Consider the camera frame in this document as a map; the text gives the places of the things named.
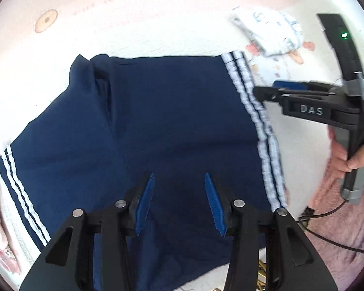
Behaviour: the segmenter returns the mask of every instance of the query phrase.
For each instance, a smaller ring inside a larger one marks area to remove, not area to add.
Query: human hand
[[[329,138],[331,140],[333,175],[336,178],[344,178],[345,173],[364,166],[364,145],[351,159],[347,160],[348,153],[345,148],[335,139],[333,128],[329,127]]]

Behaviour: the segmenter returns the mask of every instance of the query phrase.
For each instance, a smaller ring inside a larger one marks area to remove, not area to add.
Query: cable
[[[308,231],[310,234],[318,237],[319,239],[325,241],[325,242],[328,242],[332,245],[335,245],[337,247],[341,247],[341,248],[344,248],[346,250],[350,250],[350,251],[354,251],[354,252],[360,252],[362,254],[364,254],[364,250],[360,250],[358,248],[354,248],[354,247],[349,247],[349,246],[346,246],[346,245],[343,245],[343,244],[340,244],[340,243],[337,243],[335,241],[332,241],[332,240],[329,240],[327,239],[326,237],[323,237],[315,232],[313,232],[312,230],[308,229],[303,223],[304,222],[307,222],[309,221],[310,219],[316,219],[316,218],[323,218],[323,217],[327,217],[328,215],[331,215],[335,212],[337,212],[338,210],[340,210],[343,205],[345,205],[346,203],[348,202],[348,200],[344,200],[344,202],[339,205],[337,208],[333,209],[332,211],[329,211],[327,213],[323,213],[323,214],[320,214],[320,215],[312,215],[312,214],[304,214],[302,215],[300,218],[299,218],[299,221],[297,221],[297,223],[303,228],[303,230],[305,231]]]
[[[300,223],[301,227],[305,230],[305,231],[308,231],[309,233],[313,234],[314,236],[318,237],[319,239],[321,240],[324,240],[325,242],[328,242],[330,244],[333,244],[335,246],[338,246],[338,247],[341,247],[341,248],[344,248],[346,250],[350,250],[350,251],[354,251],[354,252],[361,252],[364,254],[364,250],[360,250],[358,248],[354,248],[354,247],[349,247],[349,246],[346,246],[346,245],[342,245],[340,243],[337,243],[337,242],[334,242],[334,241],[331,241],[315,232],[313,232],[312,230],[309,230],[307,227],[305,227],[302,223]]]

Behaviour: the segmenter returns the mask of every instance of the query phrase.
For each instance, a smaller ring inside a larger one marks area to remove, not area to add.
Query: navy blue fabric
[[[231,240],[214,227],[206,172],[271,211],[257,144],[255,124],[221,57],[99,55],[77,57],[69,87],[11,149],[17,176],[51,236],[74,209],[105,208],[144,172],[154,172],[146,227],[130,246],[137,290],[170,291],[229,262]],[[42,249],[2,160],[0,172]]]

